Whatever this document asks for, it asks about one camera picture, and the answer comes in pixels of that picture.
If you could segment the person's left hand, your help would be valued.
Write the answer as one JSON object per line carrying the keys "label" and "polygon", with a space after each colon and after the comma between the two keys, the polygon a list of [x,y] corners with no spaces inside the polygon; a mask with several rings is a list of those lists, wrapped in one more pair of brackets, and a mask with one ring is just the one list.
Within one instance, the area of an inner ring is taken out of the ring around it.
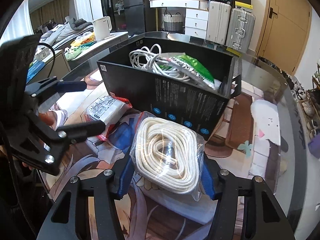
{"label": "person's left hand", "polygon": [[54,119],[45,113],[39,113],[39,118],[48,126],[53,126],[54,124]]}

